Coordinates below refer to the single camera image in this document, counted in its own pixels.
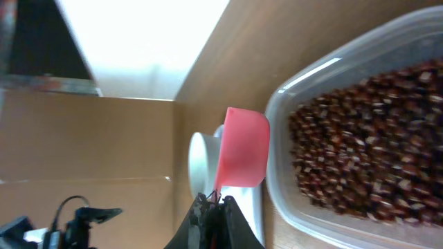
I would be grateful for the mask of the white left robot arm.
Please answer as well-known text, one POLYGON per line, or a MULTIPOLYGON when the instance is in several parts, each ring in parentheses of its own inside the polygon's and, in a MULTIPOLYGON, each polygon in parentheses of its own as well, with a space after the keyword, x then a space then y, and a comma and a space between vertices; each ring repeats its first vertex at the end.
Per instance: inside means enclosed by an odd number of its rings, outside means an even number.
POLYGON ((1 247, 90 249, 91 224, 107 222, 122 212, 120 208, 81 207, 75 211, 73 220, 66 222, 63 230, 58 225, 59 212, 49 228, 43 230, 34 228, 27 216, 21 216, 1 226, 1 247))

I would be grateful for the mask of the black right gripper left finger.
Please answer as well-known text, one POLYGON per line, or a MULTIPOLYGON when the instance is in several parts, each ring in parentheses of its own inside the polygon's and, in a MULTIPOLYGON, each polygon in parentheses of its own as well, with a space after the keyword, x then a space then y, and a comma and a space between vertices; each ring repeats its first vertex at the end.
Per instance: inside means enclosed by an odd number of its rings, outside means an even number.
POLYGON ((215 204, 205 194, 198 193, 185 219, 165 249, 208 249, 211 247, 210 220, 215 204))

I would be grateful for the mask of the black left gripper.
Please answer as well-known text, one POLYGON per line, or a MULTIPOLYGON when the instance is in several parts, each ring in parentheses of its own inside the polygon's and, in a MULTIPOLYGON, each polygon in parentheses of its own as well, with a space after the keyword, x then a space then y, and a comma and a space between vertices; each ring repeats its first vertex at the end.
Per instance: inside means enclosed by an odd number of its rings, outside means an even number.
POLYGON ((89 249, 91 223, 105 223, 123 212, 120 208, 99 209, 81 207, 75 211, 74 219, 66 224, 64 248, 89 249))

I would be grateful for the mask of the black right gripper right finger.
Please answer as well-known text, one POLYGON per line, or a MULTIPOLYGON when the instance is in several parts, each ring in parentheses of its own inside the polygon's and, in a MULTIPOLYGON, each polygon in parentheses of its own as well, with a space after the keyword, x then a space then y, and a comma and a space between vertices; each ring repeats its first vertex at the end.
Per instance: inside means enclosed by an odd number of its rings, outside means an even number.
POLYGON ((216 249, 264 249, 232 196, 224 198, 221 214, 221 225, 216 235, 216 249))

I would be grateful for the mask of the pink measuring scoop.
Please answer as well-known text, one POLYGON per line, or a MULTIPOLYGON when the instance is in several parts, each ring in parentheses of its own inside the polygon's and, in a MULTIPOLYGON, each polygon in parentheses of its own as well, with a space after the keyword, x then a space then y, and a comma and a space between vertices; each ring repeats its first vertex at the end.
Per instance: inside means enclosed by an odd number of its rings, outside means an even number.
POLYGON ((270 124, 257 111, 227 108, 221 136, 214 191, 223 187, 257 187, 266 176, 270 124))

